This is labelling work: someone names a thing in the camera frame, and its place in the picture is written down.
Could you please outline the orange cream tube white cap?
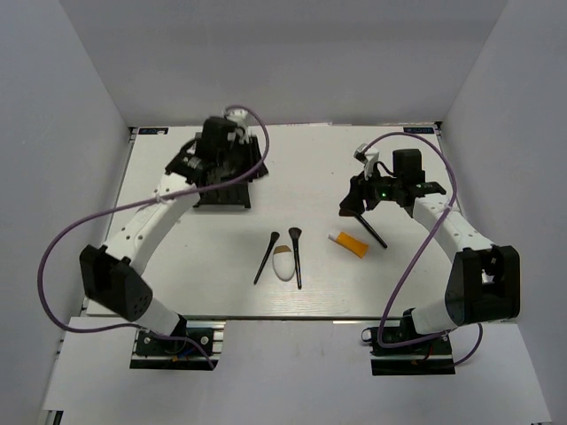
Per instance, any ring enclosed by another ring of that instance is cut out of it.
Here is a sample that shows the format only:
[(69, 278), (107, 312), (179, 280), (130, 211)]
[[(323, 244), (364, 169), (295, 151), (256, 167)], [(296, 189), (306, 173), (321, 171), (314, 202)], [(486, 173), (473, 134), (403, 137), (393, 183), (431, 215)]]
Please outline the orange cream tube white cap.
[(329, 232), (328, 238), (332, 242), (340, 245), (342, 248), (350, 251), (360, 259), (364, 258), (369, 249), (369, 246), (366, 243), (354, 238), (353, 236), (348, 235), (343, 231)]

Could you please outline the black powder brush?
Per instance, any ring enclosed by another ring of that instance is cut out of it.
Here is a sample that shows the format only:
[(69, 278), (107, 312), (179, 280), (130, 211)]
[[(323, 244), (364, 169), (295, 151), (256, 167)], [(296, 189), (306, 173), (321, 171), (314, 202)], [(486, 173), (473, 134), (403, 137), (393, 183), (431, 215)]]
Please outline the black powder brush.
[(300, 267), (300, 255), (299, 255), (299, 239), (302, 233), (300, 228), (289, 228), (289, 236), (292, 242), (293, 257), (295, 263), (295, 276), (297, 281), (297, 287), (299, 290), (302, 289), (302, 277), (301, 277), (301, 267)]

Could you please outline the slim black makeup brush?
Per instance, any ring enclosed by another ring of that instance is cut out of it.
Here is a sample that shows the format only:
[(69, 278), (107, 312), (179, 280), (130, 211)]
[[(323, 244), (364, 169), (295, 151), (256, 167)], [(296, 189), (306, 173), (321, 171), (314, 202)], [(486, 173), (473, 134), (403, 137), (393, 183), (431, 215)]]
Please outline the slim black makeup brush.
[(253, 279), (253, 284), (256, 285), (261, 277), (261, 274), (268, 262), (269, 256), (273, 250), (273, 248), (275, 247), (275, 244), (277, 242), (277, 240), (279, 239), (280, 234), (277, 231), (274, 231), (270, 234), (270, 238), (269, 238), (269, 242), (268, 242), (268, 247), (263, 255), (263, 258), (261, 260), (260, 266), (258, 268), (258, 271)]

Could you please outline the white beige makeup sponge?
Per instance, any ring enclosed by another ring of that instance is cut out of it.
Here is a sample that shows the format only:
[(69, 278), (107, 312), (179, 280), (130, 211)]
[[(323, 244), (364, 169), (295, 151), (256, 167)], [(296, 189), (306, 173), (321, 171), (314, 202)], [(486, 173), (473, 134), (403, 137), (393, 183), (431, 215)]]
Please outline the white beige makeup sponge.
[(282, 282), (288, 282), (295, 274), (295, 260), (288, 245), (278, 245), (272, 255), (272, 267), (276, 277)]

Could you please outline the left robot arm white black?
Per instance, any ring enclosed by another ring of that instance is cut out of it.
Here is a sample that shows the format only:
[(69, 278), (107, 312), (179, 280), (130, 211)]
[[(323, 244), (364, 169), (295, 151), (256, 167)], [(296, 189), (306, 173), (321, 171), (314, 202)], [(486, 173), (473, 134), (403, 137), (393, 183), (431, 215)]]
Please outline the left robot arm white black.
[(186, 320), (155, 298), (144, 270), (175, 223), (202, 196), (241, 188), (267, 174), (245, 117), (243, 110), (230, 110), (206, 119), (201, 132), (166, 165), (150, 203), (100, 247), (89, 245), (80, 254), (86, 297), (157, 334), (157, 343), (169, 353), (185, 347)]

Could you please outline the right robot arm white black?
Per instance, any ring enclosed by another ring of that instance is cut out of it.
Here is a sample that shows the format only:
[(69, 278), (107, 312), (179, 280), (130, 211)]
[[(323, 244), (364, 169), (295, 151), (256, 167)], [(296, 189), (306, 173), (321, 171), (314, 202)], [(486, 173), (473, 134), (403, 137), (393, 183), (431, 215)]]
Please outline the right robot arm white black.
[(350, 180), (339, 205), (344, 217), (362, 218), (381, 202), (394, 202), (429, 231), (452, 267), (444, 295), (427, 306), (408, 309), (397, 329), (377, 331), (377, 344), (386, 350), (422, 352), (456, 328), (515, 318), (520, 310), (520, 257), (511, 246), (498, 246), (482, 236), (453, 208), (446, 190), (428, 182), (418, 149), (396, 150), (393, 170), (381, 174), (379, 156), (361, 145), (354, 153), (363, 171)]

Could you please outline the black makeup organizer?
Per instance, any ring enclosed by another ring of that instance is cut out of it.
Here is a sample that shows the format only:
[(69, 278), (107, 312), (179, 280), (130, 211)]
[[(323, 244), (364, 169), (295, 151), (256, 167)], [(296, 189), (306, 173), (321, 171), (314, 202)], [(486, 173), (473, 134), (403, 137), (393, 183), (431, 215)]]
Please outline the black makeup organizer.
[[(226, 153), (221, 153), (217, 164), (209, 171), (200, 186), (210, 186), (233, 180), (247, 172), (251, 167), (252, 154), (249, 144), (236, 143)], [(248, 177), (224, 189), (215, 189), (199, 194), (199, 201), (194, 208), (210, 205), (231, 205), (251, 208), (249, 184), (252, 178)]]

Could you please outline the left blue table label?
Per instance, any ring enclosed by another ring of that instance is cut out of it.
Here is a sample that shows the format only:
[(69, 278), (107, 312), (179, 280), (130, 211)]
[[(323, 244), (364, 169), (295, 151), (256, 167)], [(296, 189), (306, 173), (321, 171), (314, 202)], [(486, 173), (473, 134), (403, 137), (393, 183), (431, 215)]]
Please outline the left blue table label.
[(168, 127), (140, 127), (138, 129), (139, 135), (166, 135)]

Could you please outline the blue table label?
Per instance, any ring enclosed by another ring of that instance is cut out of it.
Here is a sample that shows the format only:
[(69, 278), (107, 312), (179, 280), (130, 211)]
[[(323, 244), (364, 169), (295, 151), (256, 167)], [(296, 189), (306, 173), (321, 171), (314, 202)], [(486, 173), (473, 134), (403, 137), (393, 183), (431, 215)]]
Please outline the blue table label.
[(140, 127), (138, 129), (139, 135), (166, 135), (168, 127)]
[(435, 133), (433, 127), (404, 127), (403, 131), (405, 133), (416, 134), (416, 135), (430, 135)]

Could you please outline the right blue table label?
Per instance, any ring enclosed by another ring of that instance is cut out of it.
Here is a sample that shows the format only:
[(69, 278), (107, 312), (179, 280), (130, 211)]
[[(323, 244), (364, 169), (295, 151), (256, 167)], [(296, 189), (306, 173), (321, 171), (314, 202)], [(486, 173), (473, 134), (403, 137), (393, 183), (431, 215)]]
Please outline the right blue table label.
[(404, 127), (403, 131), (405, 133), (416, 134), (416, 135), (430, 135), (435, 133), (433, 127)]

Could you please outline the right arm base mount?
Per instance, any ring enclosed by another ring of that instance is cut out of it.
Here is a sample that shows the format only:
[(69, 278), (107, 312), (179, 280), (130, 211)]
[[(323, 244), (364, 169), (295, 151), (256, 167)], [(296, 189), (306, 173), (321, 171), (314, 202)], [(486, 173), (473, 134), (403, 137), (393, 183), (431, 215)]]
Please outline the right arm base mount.
[(454, 375), (452, 346), (447, 336), (422, 344), (386, 349), (378, 344), (378, 327), (365, 328), (361, 341), (370, 348), (373, 376)]

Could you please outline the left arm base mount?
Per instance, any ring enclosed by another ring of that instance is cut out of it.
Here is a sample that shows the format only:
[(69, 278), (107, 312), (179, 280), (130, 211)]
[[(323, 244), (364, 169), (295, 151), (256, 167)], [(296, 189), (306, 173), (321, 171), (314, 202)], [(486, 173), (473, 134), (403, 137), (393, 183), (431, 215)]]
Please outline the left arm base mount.
[(130, 369), (212, 371), (220, 360), (225, 321), (188, 321), (186, 341), (166, 341), (149, 331), (137, 331)]

